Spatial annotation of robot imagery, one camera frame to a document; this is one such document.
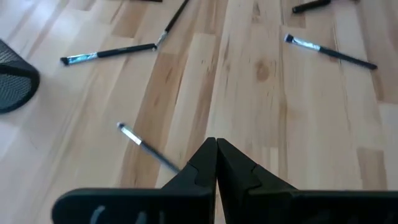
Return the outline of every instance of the black mesh basket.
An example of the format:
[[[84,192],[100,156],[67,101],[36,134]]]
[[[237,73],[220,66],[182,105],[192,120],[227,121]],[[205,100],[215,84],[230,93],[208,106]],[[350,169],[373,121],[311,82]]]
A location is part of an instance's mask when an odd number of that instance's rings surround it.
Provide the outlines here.
[[[28,102],[39,82],[38,71],[0,40],[0,113]]]

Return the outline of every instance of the silver ferrule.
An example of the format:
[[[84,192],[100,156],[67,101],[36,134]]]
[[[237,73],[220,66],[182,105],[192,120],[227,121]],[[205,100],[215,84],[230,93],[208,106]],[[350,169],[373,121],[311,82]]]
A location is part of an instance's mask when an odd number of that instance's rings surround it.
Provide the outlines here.
[[[307,42],[305,40],[302,40],[302,39],[299,39],[296,37],[293,38],[292,43],[302,46],[302,47],[306,47],[308,49],[316,50],[316,51],[319,51],[321,49],[321,47],[319,45],[313,44],[311,42]]]
[[[93,60],[98,58],[97,53],[90,53],[90,54],[82,54],[82,55],[75,55],[75,56],[70,56],[67,57],[69,65],[74,64],[74,63],[80,63],[80,62],[85,62],[88,60]]]
[[[138,135],[136,135],[129,126],[124,125],[120,128],[120,131],[129,137],[129,139],[133,140],[137,145],[141,145],[142,139],[138,137]]]
[[[162,35],[160,35],[159,40],[157,40],[156,47],[159,47],[159,45],[166,39],[168,32],[163,31]]]

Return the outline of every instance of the brush ferrule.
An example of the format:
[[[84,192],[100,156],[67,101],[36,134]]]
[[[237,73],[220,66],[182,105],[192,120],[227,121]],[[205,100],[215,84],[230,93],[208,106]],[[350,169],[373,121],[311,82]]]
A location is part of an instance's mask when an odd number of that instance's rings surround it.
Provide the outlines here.
[[[136,135],[129,126],[121,126],[120,131],[123,132],[127,137],[129,137],[129,139],[133,140],[137,145],[141,145],[142,139],[138,137],[138,135]]]
[[[74,64],[74,63],[80,63],[80,62],[85,62],[88,60],[93,60],[98,58],[97,53],[90,53],[90,54],[81,54],[81,55],[74,55],[67,57],[69,65]]]
[[[307,42],[306,40],[302,40],[302,39],[299,39],[296,37],[293,38],[292,43],[295,45],[299,45],[299,46],[306,47],[308,49],[312,49],[312,50],[316,50],[316,51],[319,51],[321,49],[321,47],[319,45],[313,44],[311,42]]]
[[[156,47],[159,47],[159,45],[166,39],[168,32],[163,31],[162,35],[160,35],[159,40],[157,40]]]

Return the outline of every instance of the wooden floor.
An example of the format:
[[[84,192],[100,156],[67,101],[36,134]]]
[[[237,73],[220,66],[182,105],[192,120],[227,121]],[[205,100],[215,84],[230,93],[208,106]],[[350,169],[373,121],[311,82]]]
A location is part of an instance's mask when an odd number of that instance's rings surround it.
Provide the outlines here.
[[[398,190],[398,1],[292,16],[304,1],[191,0],[158,52],[64,67],[155,42],[182,0],[0,0],[0,38],[41,72],[34,99],[0,116],[1,223],[50,223],[71,189],[170,180],[119,121],[180,167],[214,136],[299,189]],[[285,44],[288,32],[379,70]]]

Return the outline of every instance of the black brush handle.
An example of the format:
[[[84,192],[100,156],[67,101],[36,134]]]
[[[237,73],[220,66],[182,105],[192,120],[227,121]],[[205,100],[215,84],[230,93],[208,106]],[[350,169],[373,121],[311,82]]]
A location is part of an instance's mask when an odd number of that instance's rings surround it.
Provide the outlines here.
[[[292,11],[295,14],[305,12],[307,10],[316,9],[318,7],[327,6],[331,3],[331,0],[317,0],[313,2],[308,2],[299,6],[293,7]]]
[[[162,155],[160,152],[156,151],[154,148],[152,148],[150,145],[148,145],[146,142],[142,141],[140,146],[145,150],[147,153],[155,157],[160,163],[163,165],[166,165],[170,170],[174,171],[175,173],[180,172],[180,169],[170,162],[164,155]]]
[[[372,63],[369,63],[369,62],[362,61],[360,59],[356,59],[356,58],[350,57],[348,55],[339,53],[339,52],[337,52],[335,50],[328,49],[326,47],[321,47],[319,52],[327,54],[327,55],[329,55],[331,57],[335,57],[335,58],[338,58],[338,59],[341,59],[341,60],[345,60],[347,62],[354,63],[356,65],[368,68],[370,70],[377,69],[377,65],[375,65],[375,64],[372,64]]]
[[[144,44],[144,45],[138,45],[138,46],[133,46],[133,47],[125,47],[125,48],[121,48],[121,49],[105,50],[102,52],[97,52],[97,56],[99,58],[103,58],[103,57],[110,57],[110,56],[115,56],[115,55],[120,55],[120,54],[139,52],[142,50],[149,50],[149,49],[156,49],[156,45],[155,44]]]
[[[182,11],[184,10],[185,6],[188,4],[189,0],[185,0],[182,5],[180,6],[180,8],[178,9],[178,11],[175,13],[175,15],[173,16],[172,20],[169,22],[169,24],[167,25],[166,29],[164,30],[166,33],[170,32],[170,30],[173,28],[175,22],[177,21],[177,19],[180,17]]]

